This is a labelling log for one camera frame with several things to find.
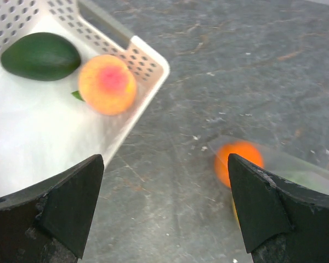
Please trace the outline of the orange fruit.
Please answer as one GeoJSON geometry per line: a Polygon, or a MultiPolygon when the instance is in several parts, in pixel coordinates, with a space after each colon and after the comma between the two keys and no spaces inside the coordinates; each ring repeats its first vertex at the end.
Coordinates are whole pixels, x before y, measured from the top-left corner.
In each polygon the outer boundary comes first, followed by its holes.
{"type": "Polygon", "coordinates": [[[259,167],[264,167],[262,154],[250,142],[240,140],[223,145],[215,155],[214,171],[217,178],[228,188],[231,188],[228,171],[228,156],[231,153],[238,154],[259,167]]]}

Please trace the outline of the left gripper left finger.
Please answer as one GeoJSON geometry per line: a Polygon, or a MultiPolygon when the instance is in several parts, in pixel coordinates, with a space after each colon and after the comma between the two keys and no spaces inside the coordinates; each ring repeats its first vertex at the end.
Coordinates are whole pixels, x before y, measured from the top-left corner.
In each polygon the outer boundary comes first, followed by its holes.
{"type": "Polygon", "coordinates": [[[0,197],[0,262],[83,257],[104,174],[100,154],[0,197]]]}

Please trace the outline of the pink yellow peach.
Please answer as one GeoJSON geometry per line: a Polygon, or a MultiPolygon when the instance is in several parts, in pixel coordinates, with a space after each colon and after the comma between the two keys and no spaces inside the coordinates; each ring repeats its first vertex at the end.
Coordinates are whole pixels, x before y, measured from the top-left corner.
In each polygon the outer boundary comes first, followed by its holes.
{"type": "Polygon", "coordinates": [[[104,54],[93,57],[81,67],[78,90],[72,94],[93,110],[114,116],[134,104],[137,81],[125,62],[104,54]]]}

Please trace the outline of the clear zip top bag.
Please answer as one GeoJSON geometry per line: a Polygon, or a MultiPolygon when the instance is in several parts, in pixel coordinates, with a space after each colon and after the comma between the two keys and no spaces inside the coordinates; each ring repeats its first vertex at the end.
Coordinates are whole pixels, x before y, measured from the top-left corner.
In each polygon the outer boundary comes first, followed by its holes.
{"type": "MultiPolygon", "coordinates": [[[[208,145],[213,151],[215,158],[217,151],[223,145],[240,140],[247,141],[232,136],[222,135],[210,141],[208,145]]],[[[256,147],[262,154],[264,159],[263,169],[293,183],[329,195],[329,170],[320,168],[284,152],[273,150],[272,148],[268,148],[255,142],[248,142],[256,147]]]]}

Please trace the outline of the yellow lemon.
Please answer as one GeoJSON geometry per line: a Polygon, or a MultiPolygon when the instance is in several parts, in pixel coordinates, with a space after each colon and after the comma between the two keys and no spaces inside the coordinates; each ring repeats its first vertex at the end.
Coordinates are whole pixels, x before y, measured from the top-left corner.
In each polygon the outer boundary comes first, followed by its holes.
{"type": "Polygon", "coordinates": [[[237,211],[236,211],[236,207],[235,207],[235,203],[234,203],[233,199],[232,199],[232,212],[233,212],[235,221],[237,222],[237,225],[240,228],[240,223],[239,223],[239,219],[238,219],[238,216],[237,216],[237,211]]]}

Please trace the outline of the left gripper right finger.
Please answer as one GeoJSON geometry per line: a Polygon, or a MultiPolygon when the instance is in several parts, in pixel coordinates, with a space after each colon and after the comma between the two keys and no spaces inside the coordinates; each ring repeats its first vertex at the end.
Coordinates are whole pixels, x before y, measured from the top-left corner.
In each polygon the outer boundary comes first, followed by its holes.
{"type": "Polygon", "coordinates": [[[329,195],[230,154],[228,169],[246,251],[254,262],[329,262],[329,195]]]}

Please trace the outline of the dark green avocado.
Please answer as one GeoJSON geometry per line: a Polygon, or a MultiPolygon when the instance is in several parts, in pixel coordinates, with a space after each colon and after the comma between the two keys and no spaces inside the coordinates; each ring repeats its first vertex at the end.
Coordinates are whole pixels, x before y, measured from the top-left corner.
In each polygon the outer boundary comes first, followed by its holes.
{"type": "Polygon", "coordinates": [[[81,56],[66,38],[38,32],[20,38],[6,49],[1,64],[16,76],[50,82],[72,74],[81,65],[81,56]]]}

